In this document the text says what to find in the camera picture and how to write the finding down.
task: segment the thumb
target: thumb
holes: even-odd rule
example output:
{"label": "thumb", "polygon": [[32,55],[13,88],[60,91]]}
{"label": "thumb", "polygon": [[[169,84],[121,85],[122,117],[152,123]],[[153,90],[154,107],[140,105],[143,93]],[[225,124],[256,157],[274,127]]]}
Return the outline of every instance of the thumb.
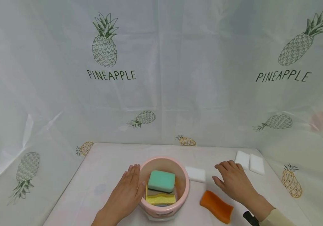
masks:
{"label": "thumb", "polygon": [[143,195],[145,194],[145,188],[146,188],[146,183],[145,181],[143,181],[139,187],[138,187],[138,190],[137,190],[137,194],[136,194],[136,198],[137,200],[141,200],[141,198],[143,197]]}
{"label": "thumb", "polygon": [[220,189],[222,189],[222,191],[224,191],[224,188],[225,188],[225,186],[224,186],[224,182],[223,181],[221,181],[218,177],[216,177],[216,176],[212,176],[212,178],[213,178],[213,180],[214,180],[214,183],[216,183],[216,185],[220,188]]}

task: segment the pink flower print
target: pink flower print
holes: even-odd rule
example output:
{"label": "pink flower print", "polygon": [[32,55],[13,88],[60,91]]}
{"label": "pink flower print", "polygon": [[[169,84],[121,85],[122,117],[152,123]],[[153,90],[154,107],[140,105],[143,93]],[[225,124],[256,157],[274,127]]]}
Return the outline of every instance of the pink flower print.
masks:
{"label": "pink flower print", "polygon": [[312,132],[323,131],[323,111],[320,111],[312,115],[310,127]]}

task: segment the pineapple illustration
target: pineapple illustration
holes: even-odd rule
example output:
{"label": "pineapple illustration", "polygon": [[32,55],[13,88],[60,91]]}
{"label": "pineapple illustration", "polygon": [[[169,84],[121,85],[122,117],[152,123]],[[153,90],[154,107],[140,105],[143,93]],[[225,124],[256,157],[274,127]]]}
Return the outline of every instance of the pineapple illustration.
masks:
{"label": "pineapple illustration", "polygon": [[298,183],[297,178],[293,173],[297,170],[297,166],[288,164],[287,166],[285,166],[285,170],[282,173],[281,182],[293,198],[299,198],[302,195],[301,185],[300,183]]}
{"label": "pineapple illustration", "polygon": [[320,15],[315,13],[312,21],[307,19],[306,30],[287,43],[278,57],[279,64],[288,66],[295,63],[309,50],[314,37],[321,33],[323,33],[323,10]]}
{"label": "pineapple illustration", "polygon": [[38,166],[40,166],[40,155],[38,153],[29,152],[22,157],[16,174],[18,185],[13,189],[14,192],[9,197],[11,200],[7,205],[11,202],[16,204],[19,198],[26,198],[26,193],[30,193],[29,188],[33,188],[31,180],[36,176]]}
{"label": "pineapple illustration", "polygon": [[93,146],[93,142],[86,142],[84,143],[81,147],[77,147],[76,148],[76,155],[77,156],[80,156],[80,155],[83,155],[83,156],[86,156],[87,153],[89,152],[89,150],[92,148]]}
{"label": "pineapple illustration", "polygon": [[183,146],[195,146],[197,145],[197,143],[188,137],[183,137],[183,135],[179,135],[177,137],[175,137],[176,140],[179,140],[179,143]]}
{"label": "pineapple illustration", "polygon": [[117,59],[116,45],[112,40],[112,37],[116,35],[114,31],[118,29],[114,28],[117,18],[111,20],[111,14],[104,17],[101,13],[99,13],[99,17],[95,17],[96,23],[92,22],[99,32],[92,43],[92,53],[98,64],[104,67],[112,67],[116,64]]}
{"label": "pineapple illustration", "polygon": [[130,121],[129,126],[133,128],[141,128],[141,124],[149,124],[156,119],[155,114],[152,111],[143,111],[138,114],[137,119]]}
{"label": "pineapple illustration", "polygon": [[286,129],[292,127],[292,118],[287,115],[273,115],[271,116],[267,122],[262,123],[258,126],[254,126],[254,130],[260,131],[265,126],[268,126],[272,129]]}

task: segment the fabric backdrop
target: fabric backdrop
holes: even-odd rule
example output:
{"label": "fabric backdrop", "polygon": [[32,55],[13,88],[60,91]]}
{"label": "fabric backdrop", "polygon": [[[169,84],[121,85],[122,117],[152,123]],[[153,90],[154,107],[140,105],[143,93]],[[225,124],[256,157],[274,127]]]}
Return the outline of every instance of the fabric backdrop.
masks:
{"label": "fabric backdrop", "polygon": [[323,1],[0,0],[0,225],[94,142],[258,148],[323,225],[320,31]]}

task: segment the forearm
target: forearm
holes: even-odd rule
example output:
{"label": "forearm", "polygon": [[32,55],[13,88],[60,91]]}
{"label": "forearm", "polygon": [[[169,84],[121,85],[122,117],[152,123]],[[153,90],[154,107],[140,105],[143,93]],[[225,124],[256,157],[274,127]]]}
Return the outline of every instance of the forearm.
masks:
{"label": "forearm", "polygon": [[115,214],[101,209],[99,212],[97,212],[91,226],[117,226],[119,221],[120,220],[115,216]]}
{"label": "forearm", "polygon": [[272,210],[275,209],[266,198],[262,195],[256,195],[246,202],[242,203],[256,218],[259,222],[264,221]]}

